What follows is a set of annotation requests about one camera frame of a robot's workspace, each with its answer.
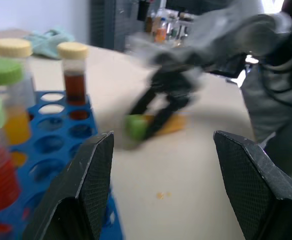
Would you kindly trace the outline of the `green-capped yellow liquid test tube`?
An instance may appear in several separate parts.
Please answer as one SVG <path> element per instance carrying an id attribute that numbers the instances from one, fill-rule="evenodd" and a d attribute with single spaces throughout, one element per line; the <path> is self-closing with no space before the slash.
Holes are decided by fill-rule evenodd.
<path id="1" fill-rule="evenodd" d="M 128 115 L 125 119 L 126 134 L 135 141 L 140 141 L 146 132 L 147 127 L 155 116 L 152 114 Z M 183 114 L 174 114 L 163 127 L 155 133 L 155 136 L 162 136 L 181 131 L 185 128 L 187 117 Z"/>

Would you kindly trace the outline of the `teal cloth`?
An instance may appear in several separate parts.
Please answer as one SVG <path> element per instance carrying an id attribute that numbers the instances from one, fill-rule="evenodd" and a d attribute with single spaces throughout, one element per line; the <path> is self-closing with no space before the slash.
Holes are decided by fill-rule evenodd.
<path id="1" fill-rule="evenodd" d="M 60 28 L 52 28 L 46 32 L 33 31 L 23 37 L 31 44 L 33 55 L 52 60 L 60 60 L 58 45 L 64 42 L 74 42 L 72 34 Z"/>

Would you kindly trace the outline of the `orange bottle with blue cap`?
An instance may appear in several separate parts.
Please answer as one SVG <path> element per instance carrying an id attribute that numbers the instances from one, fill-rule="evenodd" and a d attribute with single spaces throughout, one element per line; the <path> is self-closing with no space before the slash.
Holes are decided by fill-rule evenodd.
<path id="1" fill-rule="evenodd" d="M 156 29 L 155 42 L 163 43 L 166 40 L 167 34 L 167 21 L 165 17 L 160 19 L 159 27 Z"/>

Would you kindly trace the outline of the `blue test tube rack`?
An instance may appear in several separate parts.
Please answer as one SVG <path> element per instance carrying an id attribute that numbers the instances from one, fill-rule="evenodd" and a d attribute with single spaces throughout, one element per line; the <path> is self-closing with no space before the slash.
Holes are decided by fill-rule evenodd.
<path id="1" fill-rule="evenodd" d="M 29 109 L 31 138 L 11 147 L 11 152 L 25 162 L 17 161 L 14 167 L 20 195 L 0 211 L 0 240 L 23 240 L 23 232 L 52 180 L 85 140 L 100 135 L 89 103 L 71 106 L 64 97 L 48 101 L 44 96 L 44 91 L 38 91 L 37 105 Z M 124 239 L 110 182 L 99 240 Z"/>

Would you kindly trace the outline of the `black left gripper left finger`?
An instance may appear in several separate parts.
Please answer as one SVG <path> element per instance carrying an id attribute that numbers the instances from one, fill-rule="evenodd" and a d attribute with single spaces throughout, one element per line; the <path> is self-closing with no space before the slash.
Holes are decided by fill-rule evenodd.
<path id="1" fill-rule="evenodd" d="M 114 133 L 85 140 L 55 177 L 22 240 L 99 240 L 110 192 Z"/>

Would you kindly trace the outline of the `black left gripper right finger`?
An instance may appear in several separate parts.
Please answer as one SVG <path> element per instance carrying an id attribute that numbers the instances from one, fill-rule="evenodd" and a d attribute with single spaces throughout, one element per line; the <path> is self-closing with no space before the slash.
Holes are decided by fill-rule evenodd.
<path id="1" fill-rule="evenodd" d="M 245 240 L 292 240 L 292 179 L 243 136 L 217 130 L 213 140 Z"/>

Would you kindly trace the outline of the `dark pegboard panel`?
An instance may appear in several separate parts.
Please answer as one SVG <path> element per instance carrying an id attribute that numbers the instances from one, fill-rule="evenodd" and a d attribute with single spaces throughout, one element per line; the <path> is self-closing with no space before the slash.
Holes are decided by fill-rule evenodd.
<path id="1" fill-rule="evenodd" d="M 124 52 L 126 38 L 140 28 L 138 0 L 89 0 L 88 43 Z"/>

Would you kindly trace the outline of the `cream-capped clear test tube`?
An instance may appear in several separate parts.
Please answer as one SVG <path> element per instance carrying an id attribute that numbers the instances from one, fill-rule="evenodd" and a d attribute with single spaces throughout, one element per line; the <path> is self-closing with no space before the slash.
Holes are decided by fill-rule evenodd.
<path id="1" fill-rule="evenodd" d="M 23 66 L 25 106 L 36 104 L 35 85 L 29 60 L 33 54 L 31 42 L 22 38 L 0 38 L 0 58 L 13 59 Z"/>

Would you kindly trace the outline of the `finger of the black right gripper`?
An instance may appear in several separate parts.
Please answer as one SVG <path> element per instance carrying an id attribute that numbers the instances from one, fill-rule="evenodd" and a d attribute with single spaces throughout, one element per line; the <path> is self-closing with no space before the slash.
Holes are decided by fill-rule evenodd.
<path id="1" fill-rule="evenodd" d="M 148 111 L 149 104 L 160 94 L 162 91 L 155 89 L 153 87 L 148 87 L 146 91 L 140 96 L 140 98 L 133 105 L 131 110 L 129 111 L 129 115 L 140 115 L 143 116 Z"/>
<path id="2" fill-rule="evenodd" d="M 145 130 L 145 138 L 167 135 L 182 130 L 186 125 L 186 117 L 179 114 L 190 102 L 188 96 L 168 96 L 168 105 L 161 109 L 150 121 Z"/>

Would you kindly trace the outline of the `green-capped orange liquid test tube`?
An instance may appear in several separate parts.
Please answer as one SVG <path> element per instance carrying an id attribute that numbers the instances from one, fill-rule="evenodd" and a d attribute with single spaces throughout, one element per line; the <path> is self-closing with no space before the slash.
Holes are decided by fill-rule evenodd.
<path id="1" fill-rule="evenodd" d="M 10 145 L 28 141 L 32 135 L 26 105 L 23 66 L 0 58 L 0 98 L 6 114 L 4 130 Z"/>

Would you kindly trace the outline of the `cream-capped brown liquid test tube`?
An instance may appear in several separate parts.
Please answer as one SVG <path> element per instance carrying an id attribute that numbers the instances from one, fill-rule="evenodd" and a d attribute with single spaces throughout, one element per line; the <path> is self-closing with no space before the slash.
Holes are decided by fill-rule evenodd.
<path id="1" fill-rule="evenodd" d="M 88 46 L 79 42 L 62 42 L 57 51 L 61 59 L 66 101 L 69 105 L 86 104 L 86 61 Z"/>

